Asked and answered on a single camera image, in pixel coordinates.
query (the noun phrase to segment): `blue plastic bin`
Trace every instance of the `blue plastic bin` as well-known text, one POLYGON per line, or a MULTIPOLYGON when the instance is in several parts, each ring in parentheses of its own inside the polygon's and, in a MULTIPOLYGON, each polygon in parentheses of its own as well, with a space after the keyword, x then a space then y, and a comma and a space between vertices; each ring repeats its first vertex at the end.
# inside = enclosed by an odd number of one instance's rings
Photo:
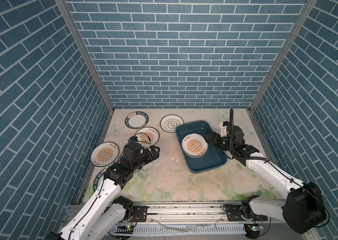
MULTIPOLYGON (((209 123, 205 121, 196 121, 180 125, 176 128, 175 133, 181 146, 182 139, 186 135, 191 133, 204 135, 205 133, 208 133, 210 131, 212 131, 212 129, 209 123)), ((183 152, 182 146, 181 150, 183 156, 185 157, 185 161, 188 165, 189 170, 195 174, 218 168, 228 161, 227 157, 222 153, 220 149, 210 144, 206 154, 199 158, 187 156, 183 152)))

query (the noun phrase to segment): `floral tablecloth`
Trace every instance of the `floral tablecloth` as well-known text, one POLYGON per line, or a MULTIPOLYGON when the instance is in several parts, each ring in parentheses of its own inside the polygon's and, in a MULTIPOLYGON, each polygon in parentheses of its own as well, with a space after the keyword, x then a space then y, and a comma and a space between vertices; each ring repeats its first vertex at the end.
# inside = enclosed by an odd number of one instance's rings
MULTIPOLYGON (((135 133, 135 130, 125 126, 124 120, 135 110, 116 109, 105 141, 115 142, 121 148, 124 146, 127 139, 135 133)), ((181 116, 185 123, 205 120, 214 131, 220 132, 219 123, 228 121, 229 109, 139 110, 148 114, 147 126, 156 128, 160 133, 160 139, 156 144, 161 148, 160 158, 135 173, 120 195, 140 202, 241 200, 253 194, 267 199, 282 198, 265 179, 236 160, 228 159, 225 165, 204 173, 191 173, 175 133, 164 132, 159 126, 164 116, 176 114, 181 116)), ((245 142, 255 146, 264 154, 245 109, 235 109, 234 124, 242 128, 245 142)), ((95 168, 84 201, 93 194, 92 183, 102 169, 104 168, 95 168)))

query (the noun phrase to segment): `plate with orange sunburst design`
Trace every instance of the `plate with orange sunburst design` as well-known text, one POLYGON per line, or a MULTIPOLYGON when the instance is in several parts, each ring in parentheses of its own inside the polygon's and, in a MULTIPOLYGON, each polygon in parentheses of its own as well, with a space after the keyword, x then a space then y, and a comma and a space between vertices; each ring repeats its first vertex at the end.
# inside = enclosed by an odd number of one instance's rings
POLYGON ((137 136, 139 143, 143 147, 150 147, 155 145, 160 139, 160 134, 157 129, 153 127, 144 127, 138 130, 135 134, 137 136))
POLYGON ((208 151, 208 144, 199 134, 189 134, 182 139, 182 149, 190 157, 202 157, 208 151))
POLYGON ((98 145, 90 157, 90 162, 96 167, 105 167, 117 159, 119 147, 114 142, 104 142, 98 145))

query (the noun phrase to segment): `orange sunburst pattern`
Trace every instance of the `orange sunburst pattern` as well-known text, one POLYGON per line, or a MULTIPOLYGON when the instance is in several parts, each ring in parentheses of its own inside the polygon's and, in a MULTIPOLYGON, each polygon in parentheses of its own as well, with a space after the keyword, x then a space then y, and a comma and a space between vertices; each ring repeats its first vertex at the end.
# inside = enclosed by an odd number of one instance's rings
POLYGON ((148 145, 150 142, 154 141, 154 135, 151 132, 144 132, 144 134, 140 134, 140 138, 142 141, 141 144, 143 145, 148 145))
POLYGON ((98 151, 97 153, 97 161, 99 162, 107 162, 114 156, 113 149, 109 147, 105 147, 98 151))
POLYGON ((186 144, 188 150, 192 153, 199 153, 203 149, 203 144, 200 140, 192 139, 186 144))

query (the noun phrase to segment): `blue brick wall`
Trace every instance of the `blue brick wall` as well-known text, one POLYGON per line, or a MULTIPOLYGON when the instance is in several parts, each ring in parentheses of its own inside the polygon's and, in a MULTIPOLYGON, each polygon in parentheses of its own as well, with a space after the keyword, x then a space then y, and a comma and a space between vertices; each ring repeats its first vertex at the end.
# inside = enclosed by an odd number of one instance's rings
POLYGON ((109 111, 53 0, 0 0, 0 240, 57 231, 109 111))
POLYGON ((247 108, 304 3, 68 1, 115 108, 247 108))
POLYGON ((319 0, 255 116, 278 164, 319 185, 338 240, 338 1, 319 0))

